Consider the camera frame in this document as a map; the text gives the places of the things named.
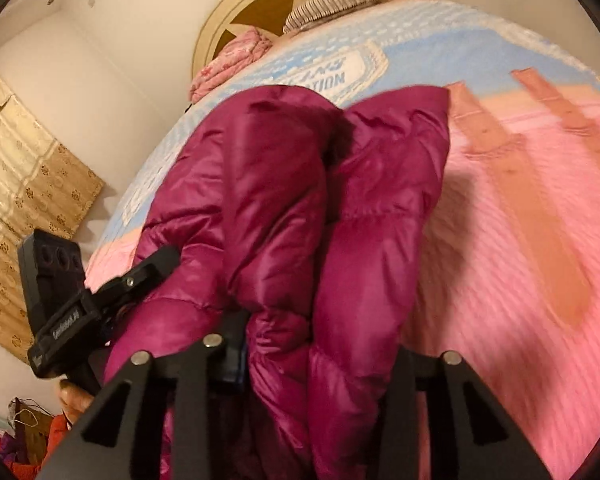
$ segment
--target bed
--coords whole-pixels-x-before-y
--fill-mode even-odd
[[[245,23],[257,2],[221,1],[194,72],[235,25],[279,35],[283,12]],[[450,89],[443,195],[403,340],[462,353],[554,478],[570,478],[600,437],[600,78],[529,30],[438,0],[394,0],[280,41],[165,136],[110,220],[89,286],[128,269],[157,187],[206,114],[266,84],[341,107],[406,85]]]

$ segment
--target quilted jacket sleeve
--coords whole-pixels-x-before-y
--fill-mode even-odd
[[[328,174],[330,203],[314,303],[308,418],[320,480],[362,480],[414,304],[422,227],[442,188],[448,92],[414,87],[346,112],[352,155]]]
[[[222,269],[222,118],[215,108],[184,145],[156,192],[134,265],[163,245],[181,251],[180,266],[118,327],[106,368],[109,380],[134,352],[160,357],[212,332],[226,304]]]
[[[263,470],[268,480],[306,478],[314,257],[327,207],[322,156],[342,111],[305,88],[247,93],[224,141],[224,273],[229,296],[253,313],[250,416]]]

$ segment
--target clothing pile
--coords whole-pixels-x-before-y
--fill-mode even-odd
[[[248,309],[251,390],[218,407],[222,476],[362,480],[441,192],[448,105],[434,87],[341,110],[265,86],[216,107],[157,191],[134,263],[171,244],[181,265],[118,327],[107,377]],[[162,478],[172,428],[168,416]]]
[[[42,441],[43,443],[46,441],[46,455],[44,456],[44,460],[34,460],[32,462],[32,457],[38,458],[31,453],[29,445],[32,444],[32,442],[29,442],[26,439],[24,432],[18,431],[21,430],[22,427],[13,423],[15,417],[12,416],[12,413],[29,411],[34,419],[38,416],[42,416],[43,413],[37,410],[37,408],[40,408],[37,403],[36,408],[34,408],[24,404],[20,399],[14,399],[14,401],[11,402],[10,411],[14,404],[18,406],[18,411],[10,413],[9,424],[11,429],[9,431],[4,431],[0,428],[0,459],[4,465],[7,466],[7,469],[11,471],[16,480],[34,480],[38,476],[40,468],[45,464],[46,459],[51,456],[65,434],[67,434],[67,421],[64,415],[57,415],[50,418],[50,425],[46,425],[46,427],[43,427],[43,425],[36,427],[39,438],[44,439]],[[13,426],[16,426],[18,430],[12,431]]]

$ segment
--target black metal bracket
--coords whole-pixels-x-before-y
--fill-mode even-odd
[[[460,354],[433,358],[404,348],[383,401],[367,480],[418,480],[417,392],[427,399],[432,480],[551,480],[531,444]]]
[[[208,390],[243,391],[247,311],[224,317],[218,333],[184,352],[136,352],[61,442],[40,480],[138,480],[160,476],[162,425],[173,402],[173,480],[211,480]]]
[[[27,245],[26,241],[21,249],[21,262],[34,260],[32,253],[36,248],[33,244]],[[43,290],[43,286],[50,286],[49,283],[53,285],[55,282],[62,282],[65,276],[52,275],[44,282],[34,279],[34,276],[37,277],[44,270],[40,270],[40,266],[35,263],[23,266],[26,277],[23,284],[27,285],[26,290],[32,292],[27,296],[42,298],[38,288]],[[67,374],[69,380],[96,395],[100,390],[100,383],[88,365],[89,357],[110,339],[111,327],[121,309],[142,300],[179,263],[178,250],[165,246],[123,276],[107,282],[97,292],[91,292],[78,284],[72,297],[61,304],[53,304],[52,308],[39,308],[41,301],[33,303],[32,308],[27,303],[27,310],[38,315],[35,323],[31,316],[30,324],[35,341],[27,352],[36,377],[54,378]]]

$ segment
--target camera lens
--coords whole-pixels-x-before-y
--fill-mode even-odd
[[[69,270],[70,261],[69,255],[66,253],[66,251],[60,247],[56,251],[56,255],[58,256],[58,264],[60,265],[60,268],[62,270]]]
[[[40,258],[45,266],[50,266],[54,262],[54,256],[48,246],[40,247]]]
[[[78,256],[78,254],[73,254],[71,256],[71,263],[74,266],[74,270],[82,270],[82,261],[80,259],[80,256]]]

